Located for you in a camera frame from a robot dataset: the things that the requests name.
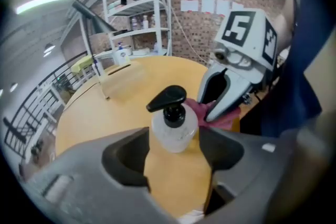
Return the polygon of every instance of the blue shirt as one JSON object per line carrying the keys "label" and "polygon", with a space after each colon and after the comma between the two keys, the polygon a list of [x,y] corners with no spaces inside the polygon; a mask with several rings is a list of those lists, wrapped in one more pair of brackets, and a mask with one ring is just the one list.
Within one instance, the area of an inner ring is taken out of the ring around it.
{"label": "blue shirt", "polygon": [[303,73],[326,43],[334,24],[335,18],[323,0],[301,0],[283,74],[262,101],[263,136],[278,137],[284,130],[297,128],[321,112],[319,101]]}

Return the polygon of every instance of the ceiling light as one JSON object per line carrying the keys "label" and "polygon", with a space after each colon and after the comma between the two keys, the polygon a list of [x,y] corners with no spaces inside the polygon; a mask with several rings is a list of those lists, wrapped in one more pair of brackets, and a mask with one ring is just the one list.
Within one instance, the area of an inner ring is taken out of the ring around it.
{"label": "ceiling light", "polygon": [[11,85],[9,91],[10,91],[10,92],[13,92],[13,91],[16,89],[16,87],[17,87],[17,83],[12,83],[12,85]]}
{"label": "ceiling light", "polygon": [[53,1],[57,1],[57,0],[32,0],[32,1],[29,1],[19,7],[17,7],[15,9],[15,12],[16,14],[20,14],[22,12],[25,12],[26,10],[29,10],[33,7],[36,7],[36,6],[39,6],[39,5],[42,5],[42,4],[46,4],[46,3],[49,3],[49,2],[53,2]]}
{"label": "ceiling light", "polygon": [[51,54],[51,51],[46,52],[46,53],[43,55],[43,57],[47,57],[49,54]]}
{"label": "ceiling light", "polygon": [[52,49],[54,49],[55,45],[48,43],[44,49],[44,53],[46,54],[47,52],[51,51]]}

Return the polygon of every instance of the desk lamp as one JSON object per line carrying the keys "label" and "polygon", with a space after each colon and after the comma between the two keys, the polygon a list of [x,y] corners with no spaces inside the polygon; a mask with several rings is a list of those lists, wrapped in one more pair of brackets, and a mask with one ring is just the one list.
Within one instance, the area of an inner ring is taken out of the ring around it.
{"label": "desk lamp", "polygon": [[80,13],[79,24],[80,30],[83,36],[84,44],[89,55],[92,56],[94,66],[97,70],[98,75],[101,75],[97,68],[97,61],[93,57],[91,42],[88,35],[88,19],[91,20],[93,25],[94,34],[99,33],[110,33],[117,31],[111,25],[106,23],[102,18],[100,18],[96,13],[91,11],[87,6],[85,6],[81,1],[75,0],[72,6]]}

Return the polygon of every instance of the wooden table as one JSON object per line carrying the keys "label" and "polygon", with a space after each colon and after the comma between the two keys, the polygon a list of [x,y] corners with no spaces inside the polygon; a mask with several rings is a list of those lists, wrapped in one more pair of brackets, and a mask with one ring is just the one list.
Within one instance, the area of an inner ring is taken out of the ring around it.
{"label": "wooden table", "polygon": [[[57,155],[84,141],[151,126],[152,114],[146,105],[173,84],[184,87],[188,98],[196,99],[207,70],[197,62],[178,57],[155,56],[137,61],[143,64],[147,81],[126,89],[122,98],[106,100],[100,84],[95,84],[97,77],[91,78],[72,96],[59,120]],[[199,148],[198,134],[184,152],[173,154],[162,148],[150,130],[150,151],[144,174],[153,198],[174,217],[199,208],[206,200],[211,169]]]}

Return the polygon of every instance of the brick wall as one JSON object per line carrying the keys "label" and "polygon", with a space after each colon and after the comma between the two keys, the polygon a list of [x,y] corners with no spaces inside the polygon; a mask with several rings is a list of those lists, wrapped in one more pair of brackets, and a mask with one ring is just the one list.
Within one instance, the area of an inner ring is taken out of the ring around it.
{"label": "brick wall", "polygon": [[[213,39],[221,24],[222,18],[214,14],[204,14],[201,12],[180,12],[180,1],[172,0],[172,6],[175,9],[182,27],[193,45],[196,52],[208,62],[209,58],[213,58],[212,49],[214,48]],[[231,0],[243,4],[245,7],[262,8],[266,11],[270,19],[274,19],[280,12],[285,0]],[[94,4],[92,10],[99,14],[102,18],[103,8],[101,0]],[[199,0],[199,10],[201,10],[201,0]],[[125,17],[117,18],[112,25],[117,29],[129,29],[128,19]],[[175,18],[172,16],[172,38],[173,38],[173,55],[187,59],[195,60],[201,64],[206,64],[191,50],[186,42],[180,28],[177,25]],[[104,51],[109,47],[109,42],[106,35],[100,35],[100,38],[92,38],[95,52]],[[126,38],[124,44],[130,44],[131,39]],[[155,34],[145,36],[137,36],[134,39],[135,48],[150,47],[152,48],[155,42]],[[163,44],[166,45],[166,37],[163,35]]]}

